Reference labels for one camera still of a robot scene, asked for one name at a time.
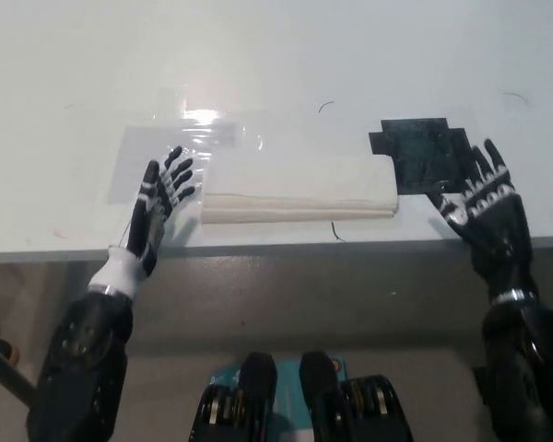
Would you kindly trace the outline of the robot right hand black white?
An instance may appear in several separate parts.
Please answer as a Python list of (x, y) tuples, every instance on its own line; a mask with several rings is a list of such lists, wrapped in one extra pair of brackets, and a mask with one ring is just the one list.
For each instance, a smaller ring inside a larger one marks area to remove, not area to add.
[(427, 192), (447, 225), (469, 246), (474, 272), (488, 286), (494, 304), (510, 299), (538, 299), (531, 275), (533, 248), (521, 195), (509, 168), (491, 139), (469, 156), (477, 174), (453, 202), (436, 190)]

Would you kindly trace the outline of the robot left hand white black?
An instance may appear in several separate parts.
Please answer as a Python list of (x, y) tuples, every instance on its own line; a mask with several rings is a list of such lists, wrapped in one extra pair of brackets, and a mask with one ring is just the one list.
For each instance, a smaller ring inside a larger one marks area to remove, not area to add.
[(90, 293), (135, 298), (157, 264), (167, 221), (195, 192), (193, 163), (180, 145), (163, 159), (148, 162), (128, 227), (119, 245), (109, 247), (107, 261), (89, 281)]

